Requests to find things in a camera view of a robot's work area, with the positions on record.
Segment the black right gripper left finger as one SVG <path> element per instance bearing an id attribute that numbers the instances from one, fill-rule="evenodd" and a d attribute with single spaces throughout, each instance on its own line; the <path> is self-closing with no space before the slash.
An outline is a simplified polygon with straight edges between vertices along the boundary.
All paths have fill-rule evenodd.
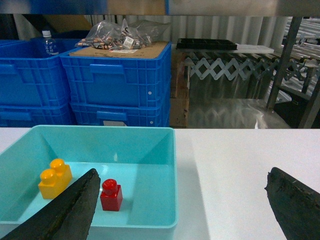
<path id="1" fill-rule="evenodd" d="M 86 240 L 95 213 L 101 179 L 95 168 L 2 237 L 3 240 Z"/>

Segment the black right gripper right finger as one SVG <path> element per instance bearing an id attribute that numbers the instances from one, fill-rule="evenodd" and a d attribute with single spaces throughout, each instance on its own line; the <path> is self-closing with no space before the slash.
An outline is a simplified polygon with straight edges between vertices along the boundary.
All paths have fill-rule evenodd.
<path id="1" fill-rule="evenodd" d="M 278 167 L 267 175 L 270 207 L 288 240 L 320 238 L 320 194 Z"/>

